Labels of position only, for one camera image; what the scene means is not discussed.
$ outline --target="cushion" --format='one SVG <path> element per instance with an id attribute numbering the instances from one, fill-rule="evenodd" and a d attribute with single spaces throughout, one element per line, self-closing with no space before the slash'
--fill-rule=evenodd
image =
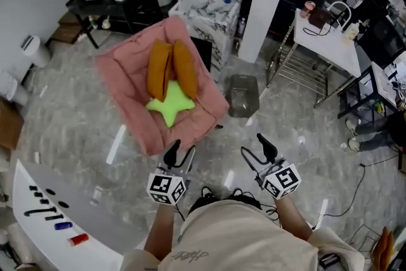
<path id="1" fill-rule="evenodd" d="M 173 66 L 176 78 L 183 92 L 190 98 L 197 96 L 197 76 L 193 55 L 181 40 L 177 39 L 173 46 Z"/>
<path id="2" fill-rule="evenodd" d="M 172 68 L 172 45 L 155 40 L 152 45 L 147 71 L 147 90 L 152 97 L 163 102 Z"/>
<path id="3" fill-rule="evenodd" d="M 182 92 L 177 81 L 169 81 L 167 95 L 163 103 L 154 98 L 146 106 L 148 110 L 160 112 L 168 128 L 174 124 L 179 111 L 190 110 L 194 107 L 195 103 Z"/>

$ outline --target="white t-shirt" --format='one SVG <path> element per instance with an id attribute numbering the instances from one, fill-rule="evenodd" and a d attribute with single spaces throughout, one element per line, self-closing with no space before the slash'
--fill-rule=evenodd
<path id="1" fill-rule="evenodd" d="M 178 245 L 161 262 L 133 250 L 124 255 L 121 271 L 315 271 L 318 256 L 336 253 L 348 270 L 363 270 L 364 258 L 329 228 L 308 241 L 278 227 L 253 206 L 223 200 L 193 211 L 181 228 Z"/>

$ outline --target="bottle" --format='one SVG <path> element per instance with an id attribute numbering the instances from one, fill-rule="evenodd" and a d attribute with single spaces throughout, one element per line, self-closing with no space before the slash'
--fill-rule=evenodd
<path id="1" fill-rule="evenodd" d="M 358 23 L 352 23 L 345 33 L 343 34 L 343 38 L 346 42 L 351 42 L 360 32 L 360 23 L 362 22 L 359 20 Z"/>
<path id="2" fill-rule="evenodd" d="M 95 20 L 93 19 L 92 16 L 89 16 L 89 22 L 90 22 L 90 25 L 92 26 L 93 29 L 96 30 L 96 29 L 99 28 L 99 26 L 97 26 L 97 23 L 95 22 Z"/>
<path id="3" fill-rule="evenodd" d="M 246 29 L 246 18 L 242 17 L 239 22 L 239 27 L 237 29 L 238 37 L 242 37 L 244 35 L 244 30 Z"/>

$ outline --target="blue marker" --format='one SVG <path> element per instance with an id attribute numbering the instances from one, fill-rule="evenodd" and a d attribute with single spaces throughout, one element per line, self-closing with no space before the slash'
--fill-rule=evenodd
<path id="1" fill-rule="evenodd" d="M 62 230 L 62 229 L 70 228 L 72 226 L 73 226 L 73 224 L 71 222 L 67 221 L 64 223 L 56 223 L 54 225 L 54 228 L 55 228 L 55 230 Z"/>

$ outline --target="red marker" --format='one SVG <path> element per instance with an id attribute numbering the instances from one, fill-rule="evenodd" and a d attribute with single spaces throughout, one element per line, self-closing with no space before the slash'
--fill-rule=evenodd
<path id="1" fill-rule="evenodd" d="M 72 237 L 69 239 L 70 245 L 71 246 L 76 246 L 79 245 L 80 243 L 86 242 L 89 239 L 89 236 L 87 234 L 81 234 L 75 237 Z"/>

